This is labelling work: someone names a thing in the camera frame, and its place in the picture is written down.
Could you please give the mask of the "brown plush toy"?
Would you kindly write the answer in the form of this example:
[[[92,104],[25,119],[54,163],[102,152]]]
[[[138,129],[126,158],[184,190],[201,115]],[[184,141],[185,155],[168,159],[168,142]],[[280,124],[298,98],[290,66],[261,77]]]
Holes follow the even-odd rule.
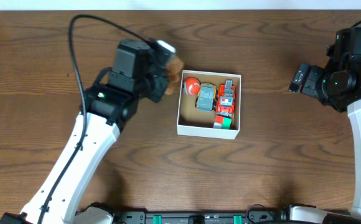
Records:
[[[181,73],[184,68],[184,62],[176,55],[173,55],[166,66],[166,72],[169,79],[169,84],[165,90],[165,95],[175,93],[176,85],[180,82]]]

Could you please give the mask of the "orange ball with eye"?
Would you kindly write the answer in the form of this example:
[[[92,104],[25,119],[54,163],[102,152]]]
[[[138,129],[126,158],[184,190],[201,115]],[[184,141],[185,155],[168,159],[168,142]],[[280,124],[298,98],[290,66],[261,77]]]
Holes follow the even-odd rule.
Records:
[[[186,95],[197,95],[200,91],[200,82],[195,77],[188,77],[183,81],[182,89]]]

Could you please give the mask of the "grey yellow toy car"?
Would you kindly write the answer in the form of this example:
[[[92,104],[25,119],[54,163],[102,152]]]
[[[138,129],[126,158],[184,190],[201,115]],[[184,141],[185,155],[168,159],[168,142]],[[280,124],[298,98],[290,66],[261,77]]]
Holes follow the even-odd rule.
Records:
[[[203,83],[200,86],[195,107],[200,111],[215,111],[217,102],[217,87],[211,83]]]

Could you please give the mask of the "red toy fire truck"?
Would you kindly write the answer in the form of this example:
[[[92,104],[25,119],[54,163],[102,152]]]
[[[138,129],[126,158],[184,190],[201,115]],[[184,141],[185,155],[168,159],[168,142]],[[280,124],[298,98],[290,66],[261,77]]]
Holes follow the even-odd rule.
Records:
[[[220,85],[217,94],[216,113],[220,116],[232,117],[235,110],[235,86],[232,79],[226,79]]]

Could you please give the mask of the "colourful puzzle cube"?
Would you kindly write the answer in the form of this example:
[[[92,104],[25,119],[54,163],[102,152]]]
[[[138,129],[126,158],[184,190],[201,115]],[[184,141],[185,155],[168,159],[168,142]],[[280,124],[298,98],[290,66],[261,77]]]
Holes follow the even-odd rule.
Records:
[[[215,121],[213,124],[213,128],[214,129],[230,129],[231,123],[232,123],[231,118],[216,115]]]

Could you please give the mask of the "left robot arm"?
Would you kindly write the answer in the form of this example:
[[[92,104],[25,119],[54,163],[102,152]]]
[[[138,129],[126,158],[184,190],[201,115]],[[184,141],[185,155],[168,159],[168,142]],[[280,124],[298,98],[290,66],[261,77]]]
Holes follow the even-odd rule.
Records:
[[[77,210],[96,168],[133,117],[141,99],[159,102],[169,84],[166,66],[176,49],[163,40],[122,40],[113,67],[83,92],[72,135],[39,191],[3,223],[113,223],[104,206]]]

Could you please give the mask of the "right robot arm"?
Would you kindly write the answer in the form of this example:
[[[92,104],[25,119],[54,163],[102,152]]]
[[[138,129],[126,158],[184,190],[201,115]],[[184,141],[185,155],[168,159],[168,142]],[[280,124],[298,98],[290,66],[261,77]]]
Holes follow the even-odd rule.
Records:
[[[349,216],[296,206],[290,209],[289,219],[310,223],[361,223],[361,27],[337,31],[326,55],[329,61],[324,68],[300,64],[289,90],[313,97],[339,113],[347,113],[354,139],[354,201]]]

